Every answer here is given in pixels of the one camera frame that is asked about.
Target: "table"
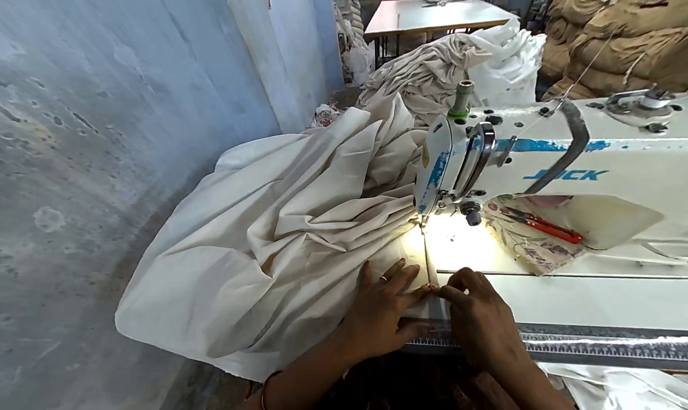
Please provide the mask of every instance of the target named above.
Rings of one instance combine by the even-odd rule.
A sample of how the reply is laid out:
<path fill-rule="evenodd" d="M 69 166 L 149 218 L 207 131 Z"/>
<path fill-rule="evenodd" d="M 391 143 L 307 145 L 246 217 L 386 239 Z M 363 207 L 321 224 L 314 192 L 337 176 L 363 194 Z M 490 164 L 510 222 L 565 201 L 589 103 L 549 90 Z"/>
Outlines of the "table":
<path fill-rule="evenodd" d="M 429 5 L 425 0 L 396 0 L 382 2 L 376 9 L 372 21 L 364 32 L 364 39 L 375 40 L 375 67 L 379 62 L 380 38 L 396 34 L 395 57 L 399 56 L 399 35 L 401 33 L 423 33 L 455 30 L 458 28 L 488 28 L 505 24 L 512 18 L 518 18 L 498 6 L 481 0 L 462 0 L 447 3 L 444 6 Z"/>

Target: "industrial sewing machine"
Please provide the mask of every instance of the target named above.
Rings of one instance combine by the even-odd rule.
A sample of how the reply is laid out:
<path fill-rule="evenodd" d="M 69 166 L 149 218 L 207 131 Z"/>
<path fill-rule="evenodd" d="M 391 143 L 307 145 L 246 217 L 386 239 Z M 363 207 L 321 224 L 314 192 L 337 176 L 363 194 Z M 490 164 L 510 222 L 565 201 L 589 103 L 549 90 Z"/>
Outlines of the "industrial sewing machine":
<path fill-rule="evenodd" d="M 516 321 L 577 339 L 688 335 L 688 98 L 640 90 L 469 111 L 472 90 L 461 83 L 449 115 L 430 126 L 415 182 L 436 280 L 462 266 L 482 271 Z M 538 208 L 539 218 L 579 232 L 586 252 L 548 276 L 531 275 L 484 228 L 484 203 L 503 195 L 557 199 Z M 579 355 L 568 347 L 576 344 L 549 342 Z M 639 344 L 647 356 L 631 351 L 627 362 L 615 353 L 620 343 L 609 345 L 612 356 L 585 357 L 688 368 L 687 345 L 671 343 Z M 671 364 L 640 362 L 660 355 Z"/>

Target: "finger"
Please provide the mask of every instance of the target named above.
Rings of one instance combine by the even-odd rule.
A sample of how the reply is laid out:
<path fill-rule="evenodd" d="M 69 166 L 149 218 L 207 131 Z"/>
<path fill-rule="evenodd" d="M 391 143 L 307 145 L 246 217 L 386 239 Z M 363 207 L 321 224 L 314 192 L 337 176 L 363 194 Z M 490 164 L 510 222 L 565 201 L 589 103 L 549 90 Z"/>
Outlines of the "finger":
<path fill-rule="evenodd" d="M 465 292 L 466 289 L 472 292 L 483 286 L 478 275 L 470 268 L 461 268 L 459 271 L 455 272 L 450 276 L 450 279 L 447 280 L 447 284 L 458 289 L 460 292 Z"/>
<path fill-rule="evenodd" d="M 418 273 L 420 273 L 420 265 L 406 266 L 387 281 L 385 289 L 392 293 L 400 293 L 405 286 L 412 283 Z"/>
<path fill-rule="evenodd" d="M 488 289 L 495 291 L 495 289 L 493 288 L 493 285 L 488 280 L 488 276 L 485 276 L 482 272 L 476 272 L 476 275 L 478 276 L 478 279 L 480 279 L 483 286 L 485 286 Z"/>
<path fill-rule="evenodd" d="M 429 329 L 430 325 L 427 322 L 410 322 L 403 325 L 397 331 L 400 345 L 404 345 L 408 341 L 413 341 L 418 337 L 426 337 Z"/>
<path fill-rule="evenodd" d="M 372 264 L 368 260 L 364 261 L 361 269 L 359 269 L 359 288 L 364 289 L 365 287 L 372 284 Z"/>
<path fill-rule="evenodd" d="M 423 284 L 422 286 L 415 289 L 414 292 L 405 293 L 400 298 L 401 308 L 407 309 L 411 306 L 420 303 L 421 300 L 424 299 L 427 295 L 429 295 L 431 291 L 432 288 L 429 284 Z"/>
<path fill-rule="evenodd" d="M 460 289 L 456 289 L 449 284 L 440 288 L 435 287 L 433 292 L 450 303 L 469 303 L 472 300 L 470 296 L 464 294 Z"/>
<path fill-rule="evenodd" d="M 402 267 L 404 266 L 404 258 L 401 257 L 398 261 L 394 262 L 394 265 L 390 266 L 387 271 L 382 274 L 382 276 L 389 282 L 390 279 L 394 277 L 394 275 L 397 274 L 400 270 L 402 270 Z"/>

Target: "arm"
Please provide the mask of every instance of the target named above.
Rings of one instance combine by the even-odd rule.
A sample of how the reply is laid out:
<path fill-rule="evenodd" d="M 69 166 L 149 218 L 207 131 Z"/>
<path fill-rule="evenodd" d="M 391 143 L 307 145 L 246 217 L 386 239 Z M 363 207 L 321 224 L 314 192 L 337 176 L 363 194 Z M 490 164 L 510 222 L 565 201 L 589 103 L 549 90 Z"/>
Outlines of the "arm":
<path fill-rule="evenodd" d="M 424 285 L 412 293 L 400 294 L 419 270 L 419 266 L 404 267 L 404 259 L 400 259 L 379 276 L 373 275 L 369 262 L 365 262 L 358 294 L 342 325 L 318 347 L 268 381 L 266 410 L 313 408 L 352 366 L 399 349 L 426 333 L 422 324 L 398 326 L 405 309 L 430 293 L 430 287 Z M 262 393 L 261 389 L 252 395 L 242 408 L 260 409 Z"/>
<path fill-rule="evenodd" d="M 455 338 L 520 408 L 574 409 L 526 352 L 511 308 L 484 274 L 462 268 L 433 290 L 451 303 Z"/>

